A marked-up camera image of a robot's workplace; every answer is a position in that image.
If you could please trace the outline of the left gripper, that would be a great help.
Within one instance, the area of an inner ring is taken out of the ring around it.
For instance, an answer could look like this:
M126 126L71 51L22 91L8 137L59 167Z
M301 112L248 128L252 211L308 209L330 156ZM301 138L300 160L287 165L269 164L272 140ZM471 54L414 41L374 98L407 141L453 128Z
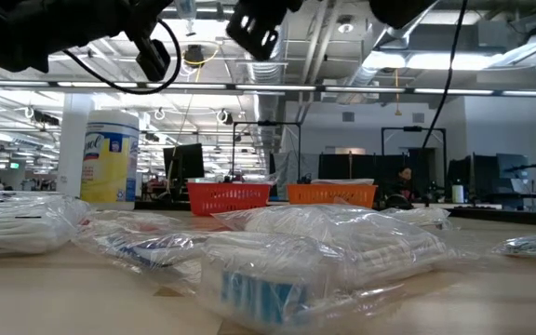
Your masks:
M269 60L279 37L277 28L302 3L303 0L237 0L225 32L253 58ZM162 42L151 37L156 25L166 26L159 15L173 4L180 18L193 20L196 0L129 0L129 4L126 36L139 50L137 63L149 80L161 81L166 76L170 55Z

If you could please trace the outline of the bagged white cotton balls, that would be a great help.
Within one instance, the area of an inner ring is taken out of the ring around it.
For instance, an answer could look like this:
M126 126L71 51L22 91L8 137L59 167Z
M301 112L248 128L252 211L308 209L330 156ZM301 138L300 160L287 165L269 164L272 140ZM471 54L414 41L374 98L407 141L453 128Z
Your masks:
M234 231L311 237L346 255L342 278L353 287L473 259L434 226L419 227L381 211L342 205L287 205L216 213Z

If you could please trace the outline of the bagged toothbrush red handle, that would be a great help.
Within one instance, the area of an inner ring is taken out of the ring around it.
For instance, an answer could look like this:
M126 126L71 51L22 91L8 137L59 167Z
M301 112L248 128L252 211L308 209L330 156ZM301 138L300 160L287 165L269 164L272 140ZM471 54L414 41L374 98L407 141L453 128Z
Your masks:
M91 211L79 222L81 231L92 233L127 231L136 233L190 230L187 222L145 211Z

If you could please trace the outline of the bagged toothbrush blue handle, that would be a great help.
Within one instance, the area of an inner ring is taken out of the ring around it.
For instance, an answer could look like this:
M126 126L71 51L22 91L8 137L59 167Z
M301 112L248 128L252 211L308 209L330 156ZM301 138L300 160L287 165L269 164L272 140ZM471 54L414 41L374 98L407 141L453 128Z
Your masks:
M83 232L74 240L86 251L117 261L136 272L160 271L199 259L209 233Z

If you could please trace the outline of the bagged toothbrush blue bristles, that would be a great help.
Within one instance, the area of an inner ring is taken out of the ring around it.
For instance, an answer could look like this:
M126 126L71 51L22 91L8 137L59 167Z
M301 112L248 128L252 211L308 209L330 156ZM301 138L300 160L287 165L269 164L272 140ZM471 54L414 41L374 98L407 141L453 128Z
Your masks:
M268 335L353 331L395 309L401 285L353 284L346 253L311 237L222 232L201 258L200 303Z

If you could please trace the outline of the rig LED light bar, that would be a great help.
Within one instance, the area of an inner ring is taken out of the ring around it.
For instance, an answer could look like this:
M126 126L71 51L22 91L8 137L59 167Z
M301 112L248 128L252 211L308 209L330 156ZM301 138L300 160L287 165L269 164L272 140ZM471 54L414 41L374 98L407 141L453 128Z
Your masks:
M342 87L323 85L285 85L285 84L233 84L233 83L172 83L166 87L157 83L145 82L119 82L116 83L122 89L138 90L143 92L152 91L160 93L160 88L164 91L184 91L185 93L198 93L210 91L227 92L296 92L296 93L349 93L349 94L398 94L398 95L442 95L444 92L448 96L477 96L477 97L501 97L501 98L536 98L536 90L515 90L515 89L471 89L471 88L429 88L429 87ZM112 87L102 82L88 81L20 81L20 80L0 80L0 87L34 89L34 90L92 90L102 91Z

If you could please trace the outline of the black background monitor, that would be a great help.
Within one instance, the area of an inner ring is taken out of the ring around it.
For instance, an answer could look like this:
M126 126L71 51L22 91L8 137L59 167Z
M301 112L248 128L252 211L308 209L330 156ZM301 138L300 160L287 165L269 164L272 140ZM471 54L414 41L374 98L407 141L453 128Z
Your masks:
M184 181L205 176L201 143L164 148L163 156L168 180Z

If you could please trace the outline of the black partition panel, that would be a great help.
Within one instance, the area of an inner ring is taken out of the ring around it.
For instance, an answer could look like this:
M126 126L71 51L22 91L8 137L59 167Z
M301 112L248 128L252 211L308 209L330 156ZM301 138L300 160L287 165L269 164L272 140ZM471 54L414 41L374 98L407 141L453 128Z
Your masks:
M388 197L388 186L391 179L402 167L411 165L405 159L407 154L321 154L318 160L318 179L347 180L347 179L374 179L379 186L375 194L375 204L382 207ZM418 165L419 173L413 177L412 183L417 189L419 197L413 201L421 200L431 184L428 163Z

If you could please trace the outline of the small red mesh basket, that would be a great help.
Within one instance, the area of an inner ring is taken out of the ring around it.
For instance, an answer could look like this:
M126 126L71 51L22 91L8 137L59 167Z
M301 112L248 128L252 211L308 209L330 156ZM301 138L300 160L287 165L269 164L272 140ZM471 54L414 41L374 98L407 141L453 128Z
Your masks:
M272 186L265 183L188 183L191 211L211 216L234 210L266 207Z

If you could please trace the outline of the orange mesh basket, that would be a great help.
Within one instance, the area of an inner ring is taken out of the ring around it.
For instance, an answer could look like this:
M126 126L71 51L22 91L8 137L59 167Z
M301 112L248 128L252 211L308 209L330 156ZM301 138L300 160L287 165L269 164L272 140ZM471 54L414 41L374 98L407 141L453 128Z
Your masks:
M377 185L368 184L289 184L292 205L346 203L372 208Z

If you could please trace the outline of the person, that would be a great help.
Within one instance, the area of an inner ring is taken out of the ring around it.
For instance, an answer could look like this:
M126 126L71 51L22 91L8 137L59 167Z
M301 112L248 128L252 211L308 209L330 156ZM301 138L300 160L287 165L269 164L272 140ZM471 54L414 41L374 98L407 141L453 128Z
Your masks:
M388 196L406 199L409 203L415 201L420 195L412 183L412 169L401 167L391 179L388 186Z

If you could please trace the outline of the Lysol wipes canister yellow label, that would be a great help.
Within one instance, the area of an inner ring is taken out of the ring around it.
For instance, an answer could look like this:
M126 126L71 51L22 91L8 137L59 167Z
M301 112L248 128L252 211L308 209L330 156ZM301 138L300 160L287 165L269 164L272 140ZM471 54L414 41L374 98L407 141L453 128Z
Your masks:
M139 118L114 110L89 114L80 198L97 209L132 210L137 190Z

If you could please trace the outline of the white building column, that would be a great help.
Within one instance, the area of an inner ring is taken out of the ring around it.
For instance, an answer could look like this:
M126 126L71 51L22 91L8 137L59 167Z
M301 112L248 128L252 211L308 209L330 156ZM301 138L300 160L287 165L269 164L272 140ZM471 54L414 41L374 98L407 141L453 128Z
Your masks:
M80 195L87 120L94 107L91 94L64 95L57 173L59 193L73 197Z

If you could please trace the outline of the black desk monitor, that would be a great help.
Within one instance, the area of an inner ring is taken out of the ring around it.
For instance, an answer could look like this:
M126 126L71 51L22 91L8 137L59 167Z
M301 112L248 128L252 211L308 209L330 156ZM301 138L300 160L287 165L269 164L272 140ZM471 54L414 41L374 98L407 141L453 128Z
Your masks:
M493 181L499 175L495 155L474 154L450 160L446 174L447 192L451 194L453 186L461 185L467 202L489 202L489 195L494 192Z

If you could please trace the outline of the silver air duct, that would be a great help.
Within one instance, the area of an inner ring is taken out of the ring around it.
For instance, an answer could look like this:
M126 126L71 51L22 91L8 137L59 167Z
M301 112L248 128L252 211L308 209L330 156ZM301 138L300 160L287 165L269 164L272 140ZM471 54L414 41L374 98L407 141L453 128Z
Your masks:
M365 58L344 81L344 85L348 87L367 87L373 82L380 70L391 68L391 56L387 55L386 51L407 50L410 35L438 2L439 0L400 29L394 29L378 21L369 8L368 35L362 45Z
M289 0L238 0L227 34L248 53L248 72L255 84L283 81L284 41Z

